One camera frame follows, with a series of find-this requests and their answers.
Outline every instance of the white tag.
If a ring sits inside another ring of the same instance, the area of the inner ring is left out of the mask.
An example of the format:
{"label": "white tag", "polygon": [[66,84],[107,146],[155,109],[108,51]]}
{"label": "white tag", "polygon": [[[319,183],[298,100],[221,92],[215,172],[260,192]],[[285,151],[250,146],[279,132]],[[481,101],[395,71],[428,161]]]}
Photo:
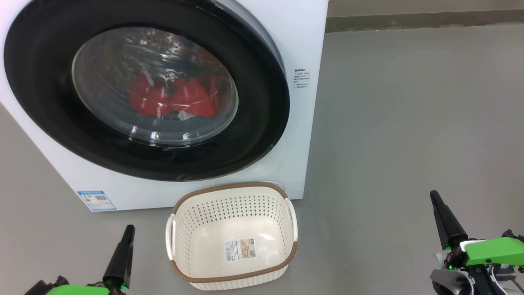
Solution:
{"label": "white tag", "polygon": [[224,242],[226,262],[257,257],[255,238],[245,238]]}
{"label": "white tag", "polygon": [[93,211],[109,211],[116,210],[115,205],[111,203],[109,198],[103,191],[87,191],[77,192],[80,198],[91,208]]}

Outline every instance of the white handle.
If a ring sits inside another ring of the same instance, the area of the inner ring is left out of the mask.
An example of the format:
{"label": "white handle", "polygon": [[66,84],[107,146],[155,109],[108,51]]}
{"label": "white handle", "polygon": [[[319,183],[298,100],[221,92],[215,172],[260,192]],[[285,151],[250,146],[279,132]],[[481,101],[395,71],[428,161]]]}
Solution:
{"label": "white handle", "polygon": [[174,214],[171,214],[171,216],[169,216],[169,219],[167,219],[167,224],[166,224],[166,249],[167,249],[167,257],[169,257],[169,260],[174,260],[173,259],[174,249],[171,244],[171,241],[173,241],[173,244],[174,244],[174,231],[173,231],[173,237],[171,240],[171,229],[175,226],[175,224],[176,222],[174,221]]}
{"label": "white handle", "polygon": [[291,214],[291,222],[293,222],[293,241],[298,240],[298,223],[297,223],[297,215],[294,211],[293,203],[290,199],[286,199],[286,202],[288,204],[289,213]]}

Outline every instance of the white plastic basket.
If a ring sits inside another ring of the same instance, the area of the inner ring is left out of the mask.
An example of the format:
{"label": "white plastic basket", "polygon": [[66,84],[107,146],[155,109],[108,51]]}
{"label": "white plastic basket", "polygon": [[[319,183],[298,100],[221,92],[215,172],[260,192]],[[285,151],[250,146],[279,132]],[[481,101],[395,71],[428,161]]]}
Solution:
{"label": "white plastic basket", "polygon": [[175,273],[201,290],[227,290],[278,279],[297,251],[297,217],[271,183],[202,189],[177,202],[166,225]]}

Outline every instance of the concrete floor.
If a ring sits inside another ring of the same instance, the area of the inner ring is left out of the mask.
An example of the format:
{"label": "concrete floor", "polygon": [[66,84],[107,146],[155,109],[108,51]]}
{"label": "concrete floor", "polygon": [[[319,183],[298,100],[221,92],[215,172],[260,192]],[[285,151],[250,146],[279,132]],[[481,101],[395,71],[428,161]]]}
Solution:
{"label": "concrete floor", "polygon": [[[216,294],[434,294],[432,189],[471,237],[524,234],[523,52],[524,26],[326,35],[299,250],[280,279]],[[6,294],[100,280],[127,224],[128,294],[207,294],[169,266],[170,209],[91,213],[3,108],[0,138]]]}

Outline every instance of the white washing machine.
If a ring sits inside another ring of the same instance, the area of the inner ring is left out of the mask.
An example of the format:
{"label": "white washing machine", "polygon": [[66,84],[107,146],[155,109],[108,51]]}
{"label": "white washing machine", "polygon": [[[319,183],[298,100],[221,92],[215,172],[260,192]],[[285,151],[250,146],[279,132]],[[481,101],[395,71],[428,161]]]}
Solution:
{"label": "white washing machine", "polygon": [[90,210],[238,182],[303,197],[328,0],[1,7],[0,101]]}

